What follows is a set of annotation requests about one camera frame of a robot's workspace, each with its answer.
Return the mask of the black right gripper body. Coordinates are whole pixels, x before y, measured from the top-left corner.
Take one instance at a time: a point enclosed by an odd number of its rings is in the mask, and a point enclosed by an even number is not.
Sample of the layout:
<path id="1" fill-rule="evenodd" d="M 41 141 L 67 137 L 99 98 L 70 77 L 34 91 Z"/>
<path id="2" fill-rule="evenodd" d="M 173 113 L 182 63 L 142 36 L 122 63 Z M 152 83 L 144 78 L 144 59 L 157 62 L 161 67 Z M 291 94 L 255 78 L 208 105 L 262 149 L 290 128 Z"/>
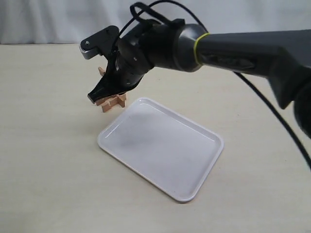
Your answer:
<path id="1" fill-rule="evenodd" d="M 143 76 L 154 67 L 139 45 L 139 40 L 150 28 L 150 24 L 138 24 L 125 36 L 117 37 L 102 80 L 115 86 L 138 86 Z"/>

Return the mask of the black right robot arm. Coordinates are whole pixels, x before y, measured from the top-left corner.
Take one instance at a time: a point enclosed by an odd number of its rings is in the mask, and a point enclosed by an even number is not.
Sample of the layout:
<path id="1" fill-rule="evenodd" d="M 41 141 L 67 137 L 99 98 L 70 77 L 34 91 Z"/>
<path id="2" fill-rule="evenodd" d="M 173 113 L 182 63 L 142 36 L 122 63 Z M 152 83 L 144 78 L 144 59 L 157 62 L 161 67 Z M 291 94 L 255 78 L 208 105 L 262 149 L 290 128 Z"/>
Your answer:
<path id="1" fill-rule="evenodd" d="M 92 102 L 136 88 L 154 67 L 195 72 L 212 66 L 266 78 L 280 108 L 294 104 L 294 116 L 311 133 L 310 30 L 209 34 L 197 24 L 147 20 L 124 37 L 109 26 L 81 43 L 85 58 L 104 56 L 105 74 Z"/>

